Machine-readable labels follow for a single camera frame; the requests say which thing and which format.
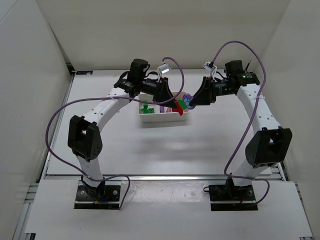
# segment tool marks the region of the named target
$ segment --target green object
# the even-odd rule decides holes
[[[141,109],[141,112],[142,112],[143,114],[148,114],[148,113],[149,113],[148,108],[143,108],[143,109]]]
[[[187,105],[185,104],[183,99],[178,99],[178,104],[182,108],[182,110],[185,110],[187,108]]]

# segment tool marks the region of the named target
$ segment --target white platform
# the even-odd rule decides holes
[[[185,70],[184,91],[194,94],[206,70]],[[92,75],[76,75],[68,102],[81,98],[106,96],[123,70],[93,71]],[[181,75],[172,70],[171,91],[181,86]],[[82,116],[98,102],[82,102],[69,106],[63,115],[54,151],[65,160],[79,165],[67,146],[69,121]],[[99,155],[103,174],[128,175],[222,175],[224,167],[241,138],[249,118],[235,95],[221,96],[210,106],[197,106],[186,122],[141,123],[137,102],[122,108],[101,133],[103,150]],[[234,171],[245,158],[245,146],[253,136],[250,130],[229,171]],[[51,157],[47,174],[73,175],[79,172]],[[270,175],[267,169],[263,174]]]
[[[35,240],[299,240],[312,236],[292,182],[272,181],[258,211],[240,212],[212,212],[208,193],[202,191],[206,184],[134,181],[118,211],[73,209],[78,181],[42,180],[25,231],[36,233]],[[261,198],[266,184],[254,182],[253,187]]]

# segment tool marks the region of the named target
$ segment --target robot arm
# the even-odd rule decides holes
[[[76,155],[81,169],[87,174],[81,181],[86,193],[93,199],[99,200],[104,196],[105,182],[92,181],[91,179],[103,179],[100,170],[98,155],[102,151],[101,131],[107,122],[119,110],[126,106],[140,92],[153,96],[153,102],[164,102],[173,98],[168,85],[168,78],[161,77],[161,73],[170,70],[168,65],[158,67],[158,79],[147,78],[147,70],[150,65],[142,59],[134,59],[130,71],[124,72],[114,84],[114,88],[107,95],[111,99],[101,101],[95,108],[83,116],[73,116],[69,124],[68,146]],[[177,108],[172,100],[162,106]]]
[[[228,62],[225,70],[226,80],[217,82],[212,75],[203,77],[201,87],[193,96],[194,99],[190,105],[210,105],[216,101],[217,96],[235,94],[251,118],[260,89],[257,76],[252,72],[244,71],[241,60]],[[282,128],[274,118],[262,94],[259,96],[252,127],[254,137],[245,148],[246,159],[233,175],[254,179],[268,167],[285,159],[292,133],[289,128]],[[252,184],[250,179],[233,178],[232,180],[234,186],[238,187]]]

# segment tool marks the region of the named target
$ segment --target purple cable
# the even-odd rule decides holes
[[[235,158],[235,155],[237,154],[237,152],[238,152],[241,144],[243,143],[243,141],[244,141],[244,139],[245,139],[245,137],[246,137],[246,135],[247,135],[250,127],[251,127],[252,122],[254,121],[254,117],[255,117],[255,115],[256,115],[257,108],[258,108],[258,103],[259,103],[259,98],[258,98],[258,96],[261,94],[262,89],[264,88],[264,86],[265,86],[265,84],[266,84],[266,81],[267,81],[267,73],[266,73],[266,69],[265,69],[265,67],[264,67],[264,64],[262,63],[262,61],[261,61],[260,57],[258,56],[258,54],[256,54],[256,52],[255,52],[250,46],[248,46],[247,44],[245,44],[245,43],[242,42],[242,41],[237,41],[237,40],[228,41],[228,42],[226,42],[225,44],[223,44],[223,45],[220,47],[220,49],[218,50],[218,52],[215,54],[215,56],[214,56],[214,58],[213,58],[213,60],[212,60],[212,63],[214,63],[214,62],[216,61],[216,59],[217,59],[219,53],[221,52],[221,50],[222,50],[226,45],[232,44],[232,43],[241,44],[241,45],[247,47],[247,48],[253,53],[253,55],[256,57],[256,59],[258,60],[260,66],[261,66],[261,68],[262,68],[262,72],[263,72],[263,82],[262,82],[262,84],[261,84],[261,87],[260,87],[258,93],[256,94],[256,95],[257,95],[257,98],[255,99],[255,105],[254,105],[254,108],[253,108],[253,112],[252,112],[252,116],[251,116],[251,118],[250,118],[250,121],[249,121],[248,125],[246,126],[246,129],[245,129],[245,131],[244,131],[244,133],[243,133],[243,135],[242,135],[242,137],[241,137],[238,145],[236,146],[234,152],[232,153],[229,161],[228,161],[227,164],[225,165],[224,175],[226,175],[226,176],[229,177],[229,178],[249,179],[249,180],[255,180],[255,181],[265,181],[266,184],[267,184],[267,189],[266,189],[266,191],[265,191],[265,194],[263,195],[263,197],[262,197],[259,201],[257,201],[257,202],[255,203],[255,204],[259,204],[259,203],[261,203],[261,202],[266,198],[266,196],[267,196],[267,194],[268,194],[268,192],[269,192],[269,189],[270,189],[270,183],[269,183],[269,181],[268,181],[267,179],[264,179],[264,178],[254,179],[253,177],[248,177],[248,176],[236,176],[236,175],[231,175],[231,174],[228,174],[228,173],[227,173],[227,170],[228,170],[228,167],[230,166],[232,160]]]
[[[111,179],[114,179],[114,178],[117,178],[117,177],[125,177],[128,179],[128,187],[126,188],[126,191],[124,193],[124,196],[122,198],[122,201],[121,201],[121,204],[119,206],[119,209],[121,209],[122,205],[124,204],[124,201],[125,201],[125,198],[127,196],[127,193],[129,191],[129,188],[130,188],[130,178],[127,176],[127,175],[124,175],[124,174],[118,174],[118,175],[114,175],[114,176],[110,176],[110,177],[107,177],[107,178],[104,178],[104,179],[94,179],[94,178],[91,178],[91,177],[88,177],[87,174],[82,171],[82,169],[80,169],[79,167],[77,167],[76,165],[73,165],[72,163],[66,161],[66,160],[63,160],[61,157],[59,157],[57,154],[55,154],[55,152],[51,149],[50,147],[50,144],[49,144],[49,130],[50,130],[50,126],[53,122],[53,120],[55,119],[55,117],[57,116],[57,114],[64,108],[72,105],[72,104],[76,104],[76,103],[80,103],[80,102],[86,102],[86,101],[97,101],[97,100],[111,100],[111,99],[127,99],[127,100],[131,100],[131,101],[135,101],[135,102],[139,102],[139,103],[145,103],[145,104],[155,104],[155,105],[161,105],[161,104],[166,104],[172,100],[174,100],[181,92],[182,92],[182,89],[184,88],[184,85],[185,85],[185,75],[184,75],[184,72],[182,71],[182,68],[180,66],[180,64],[172,57],[169,57],[169,56],[166,56],[162,59],[162,61],[164,60],[171,60],[173,61],[177,67],[179,68],[180,70],[180,73],[181,73],[181,77],[182,77],[182,84],[181,84],[181,88],[180,90],[176,93],[176,95],[174,95],[172,98],[166,100],[166,101],[162,101],[162,102],[149,102],[149,101],[142,101],[142,100],[139,100],[139,99],[135,99],[135,98],[132,98],[132,97],[125,97],[125,96],[113,96],[113,97],[93,97],[93,98],[83,98],[83,99],[78,99],[78,100],[74,100],[74,101],[71,101],[71,102],[68,102],[67,104],[61,106],[57,111],[55,111],[55,113],[52,115],[52,117],[50,118],[49,120],[49,123],[48,123],[48,126],[46,127],[46,131],[45,131],[45,145],[46,147],[48,148],[48,151],[53,155],[55,156],[58,160],[60,160],[61,162],[63,162],[64,164],[67,164],[75,169],[77,169],[80,173],[82,173],[84,176],[86,176],[89,180],[91,181],[94,181],[94,182],[105,182],[105,181],[108,181],[108,180],[111,180]]]

